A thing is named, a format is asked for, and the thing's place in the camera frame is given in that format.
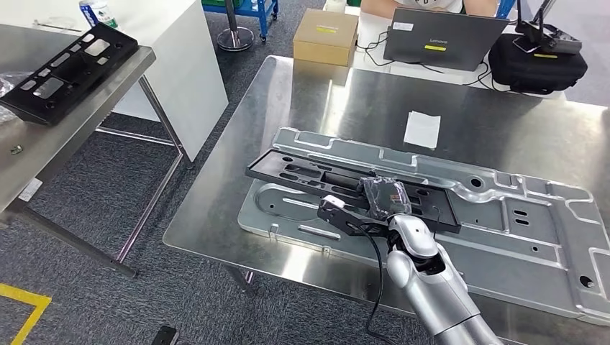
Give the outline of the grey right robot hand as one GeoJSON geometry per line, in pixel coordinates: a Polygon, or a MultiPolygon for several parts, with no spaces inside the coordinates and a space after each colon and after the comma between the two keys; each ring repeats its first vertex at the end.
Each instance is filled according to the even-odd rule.
{"type": "Polygon", "coordinates": [[[372,219],[386,221],[397,214],[412,213],[411,202],[404,184],[394,178],[376,176],[359,181],[369,204],[368,215],[372,219]]]}

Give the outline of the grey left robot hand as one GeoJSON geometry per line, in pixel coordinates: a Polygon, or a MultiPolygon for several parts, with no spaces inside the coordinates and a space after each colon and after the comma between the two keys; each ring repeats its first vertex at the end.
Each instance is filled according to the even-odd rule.
{"type": "Polygon", "coordinates": [[[161,326],[158,329],[152,345],[176,345],[178,342],[179,333],[176,328],[170,326],[161,326]]]}

